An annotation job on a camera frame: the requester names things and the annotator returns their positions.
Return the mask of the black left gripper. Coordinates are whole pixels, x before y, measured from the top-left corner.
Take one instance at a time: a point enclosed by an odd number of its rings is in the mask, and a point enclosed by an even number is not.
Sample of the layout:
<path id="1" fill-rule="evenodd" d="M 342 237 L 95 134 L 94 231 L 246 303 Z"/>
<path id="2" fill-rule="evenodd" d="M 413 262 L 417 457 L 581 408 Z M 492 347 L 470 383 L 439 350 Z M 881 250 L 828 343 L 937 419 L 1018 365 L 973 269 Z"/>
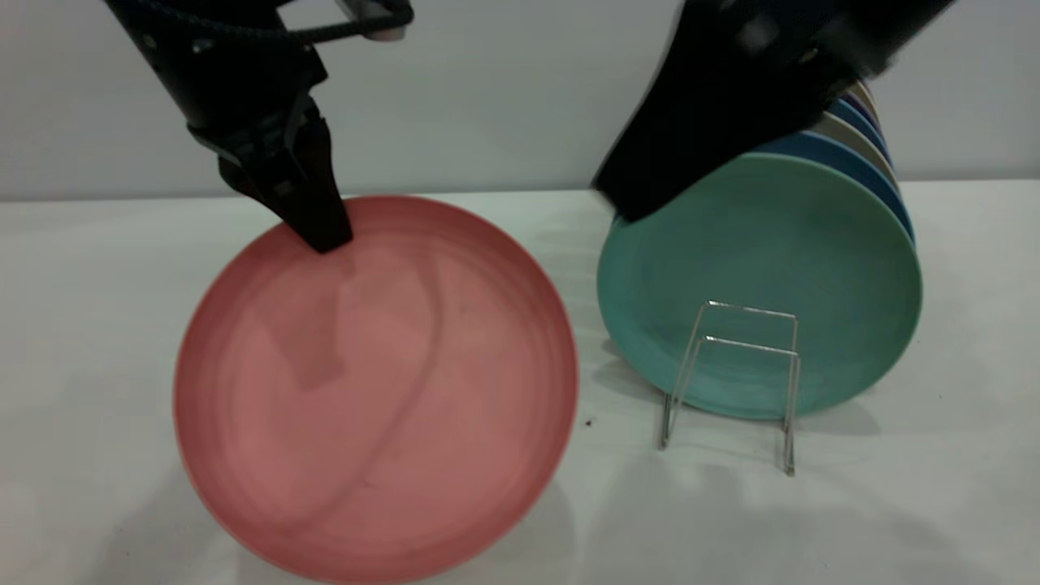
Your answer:
<path id="1" fill-rule="evenodd" d="M 271 1 L 109 1 L 120 26 L 184 115 L 197 143 L 218 153 L 228 188 L 269 210 L 318 254 L 353 239 L 336 184 L 326 119 L 310 92 L 327 79 L 316 51 L 281 41 L 250 41 L 202 26 L 211 20 L 284 31 Z M 278 158 L 290 164 L 279 187 L 237 163 Z"/>

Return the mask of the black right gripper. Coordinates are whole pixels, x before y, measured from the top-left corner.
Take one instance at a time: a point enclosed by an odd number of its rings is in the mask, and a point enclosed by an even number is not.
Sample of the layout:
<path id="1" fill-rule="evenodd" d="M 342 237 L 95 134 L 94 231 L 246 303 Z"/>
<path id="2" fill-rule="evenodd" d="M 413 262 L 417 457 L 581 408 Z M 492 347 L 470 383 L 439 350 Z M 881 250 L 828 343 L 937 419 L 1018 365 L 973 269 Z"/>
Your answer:
<path id="1" fill-rule="evenodd" d="M 683 1 L 666 62 L 591 187 L 657 214 L 736 157 L 816 123 L 886 72 L 948 1 Z"/>

